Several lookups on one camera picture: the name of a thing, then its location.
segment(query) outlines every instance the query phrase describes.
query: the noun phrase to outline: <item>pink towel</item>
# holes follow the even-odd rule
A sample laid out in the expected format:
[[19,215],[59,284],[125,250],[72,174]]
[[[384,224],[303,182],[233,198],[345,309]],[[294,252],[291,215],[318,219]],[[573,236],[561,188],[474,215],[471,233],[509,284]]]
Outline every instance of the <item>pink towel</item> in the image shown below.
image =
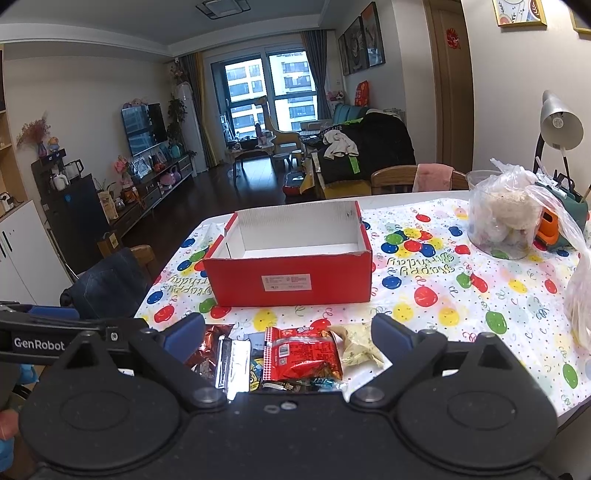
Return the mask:
[[413,192],[448,192],[452,189],[453,167],[441,163],[420,163]]

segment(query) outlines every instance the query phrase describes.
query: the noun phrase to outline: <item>kettle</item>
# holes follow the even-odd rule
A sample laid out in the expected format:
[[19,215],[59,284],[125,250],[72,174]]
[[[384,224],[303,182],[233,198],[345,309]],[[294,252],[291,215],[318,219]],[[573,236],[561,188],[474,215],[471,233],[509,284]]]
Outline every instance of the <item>kettle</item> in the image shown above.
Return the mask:
[[63,173],[60,173],[60,174],[53,173],[51,175],[50,184],[54,190],[57,190],[58,192],[60,192],[63,189],[65,189],[70,184],[70,182],[68,181],[67,177]]
[[84,170],[84,165],[80,159],[71,161],[64,165],[64,172],[66,173],[66,177],[69,181],[76,180],[80,178],[80,174],[82,174],[82,170]]

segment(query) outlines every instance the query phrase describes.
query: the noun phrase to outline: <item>television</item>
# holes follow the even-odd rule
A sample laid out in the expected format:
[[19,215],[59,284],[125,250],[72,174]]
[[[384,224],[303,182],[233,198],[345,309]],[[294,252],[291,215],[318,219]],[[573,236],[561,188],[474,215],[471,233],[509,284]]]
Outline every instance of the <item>television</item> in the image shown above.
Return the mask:
[[123,108],[121,115],[132,155],[145,152],[167,140],[159,103]]

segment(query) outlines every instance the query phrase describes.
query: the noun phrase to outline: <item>white cabinet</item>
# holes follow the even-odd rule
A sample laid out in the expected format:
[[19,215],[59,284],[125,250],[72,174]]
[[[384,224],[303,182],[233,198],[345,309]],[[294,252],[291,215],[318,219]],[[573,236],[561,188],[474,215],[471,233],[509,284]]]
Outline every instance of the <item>white cabinet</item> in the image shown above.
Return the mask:
[[17,208],[0,220],[0,245],[33,298],[29,303],[59,306],[61,292],[72,282],[51,246],[33,202]]
[[34,303],[6,250],[0,245],[0,300]]

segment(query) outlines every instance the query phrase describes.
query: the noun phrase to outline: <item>vase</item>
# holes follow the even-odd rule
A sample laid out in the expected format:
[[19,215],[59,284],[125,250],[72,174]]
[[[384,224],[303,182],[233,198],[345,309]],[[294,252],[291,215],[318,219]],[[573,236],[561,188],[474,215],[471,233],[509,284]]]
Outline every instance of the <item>vase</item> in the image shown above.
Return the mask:
[[45,157],[47,155],[47,149],[45,148],[45,145],[43,144],[43,142],[39,142],[37,144],[37,156],[39,158],[41,157]]

